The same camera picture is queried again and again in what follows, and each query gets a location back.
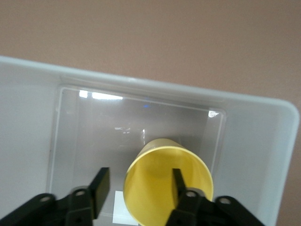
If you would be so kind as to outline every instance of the screw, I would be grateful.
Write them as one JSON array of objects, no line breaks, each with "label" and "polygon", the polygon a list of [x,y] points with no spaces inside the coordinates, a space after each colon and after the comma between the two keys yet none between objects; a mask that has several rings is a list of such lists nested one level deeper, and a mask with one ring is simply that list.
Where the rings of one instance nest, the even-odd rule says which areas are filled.
[{"label": "screw", "polygon": [[188,192],[186,192],[186,196],[188,196],[188,197],[196,197],[197,194],[195,194],[195,192],[188,191]]},{"label": "screw", "polygon": [[83,195],[84,193],[85,193],[84,191],[79,191],[79,192],[75,193],[75,196],[80,196],[80,195]]},{"label": "screw", "polygon": [[49,196],[45,196],[45,197],[43,197],[43,198],[40,199],[40,202],[46,202],[48,200],[50,200],[50,197]]},{"label": "screw", "polygon": [[220,203],[229,205],[231,201],[227,198],[220,198]]}]

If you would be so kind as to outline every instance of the beige wall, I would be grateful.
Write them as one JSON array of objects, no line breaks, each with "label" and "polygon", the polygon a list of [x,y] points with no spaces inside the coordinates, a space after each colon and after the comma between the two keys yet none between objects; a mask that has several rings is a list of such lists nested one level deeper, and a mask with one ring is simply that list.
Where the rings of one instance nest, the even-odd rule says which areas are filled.
[{"label": "beige wall", "polygon": [[[0,1],[0,55],[275,97],[301,110],[299,0]],[[301,223],[300,148],[299,132],[278,226]]]}]

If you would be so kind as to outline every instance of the white plastic bin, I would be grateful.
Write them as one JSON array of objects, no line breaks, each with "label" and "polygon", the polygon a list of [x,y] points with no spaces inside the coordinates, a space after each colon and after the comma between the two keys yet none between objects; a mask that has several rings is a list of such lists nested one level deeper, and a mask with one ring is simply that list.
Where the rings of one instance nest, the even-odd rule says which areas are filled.
[{"label": "white plastic bin", "polygon": [[122,225],[112,223],[115,192],[142,147],[162,137],[204,160],[215,197],[276,224],[299,125],[291,103],[1,56],[0,104],[0,218],[110,167],[95,225]]}]

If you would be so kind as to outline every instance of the yellow plastic cup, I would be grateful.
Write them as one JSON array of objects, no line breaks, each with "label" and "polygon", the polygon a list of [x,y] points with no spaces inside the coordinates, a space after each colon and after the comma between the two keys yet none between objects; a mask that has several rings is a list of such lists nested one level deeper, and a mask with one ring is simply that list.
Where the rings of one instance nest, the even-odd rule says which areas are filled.
[{"label": "yellow plastic cup", "polygon": [[123,196],[128,211],[143,226],[164,226],[175,208],[172,169],[181,169],[187,187],[213,197],[210,171],[194,153],[169,139],[149,142],[127,170]]}]

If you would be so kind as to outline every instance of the mounting hole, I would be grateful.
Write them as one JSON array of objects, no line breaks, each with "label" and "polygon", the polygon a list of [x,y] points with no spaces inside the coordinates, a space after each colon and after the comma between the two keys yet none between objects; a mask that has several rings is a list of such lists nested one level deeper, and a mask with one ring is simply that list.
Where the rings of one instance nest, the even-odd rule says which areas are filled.
[{"label": "mounting hole", "polygon": [[79,191],[79,192],[75,193],[75,196],[80,196],[80,195],[83,195],[84,193],[85,193],[84,191]]},{"label": "mounting hole", "polygon": [[220,203],[229,205],[231,201],[227,198],[220,198]]},{"label": "mounting hole", "polygon": [[45,196],[43,198],[40,199],[40,202],[47,202],[48,200],[50,200],[49,196]]},{"label": "mounting hole", "polygon": [[187,197],[196,197],[197,194],[196,194],[195,192],[188,191],[188,192],[186,192],[186,196],[187,196]]},{"label": "mounting hole", "polygon": [[75,219],[75,223],[81,223],[83,222],[83,218],[79,217]]},{"label": "mounting hole", "polygon": [[181,221],[181,219],[177,219],[177,225],[181,225],[181,224],[183,224],[183,222]]}]

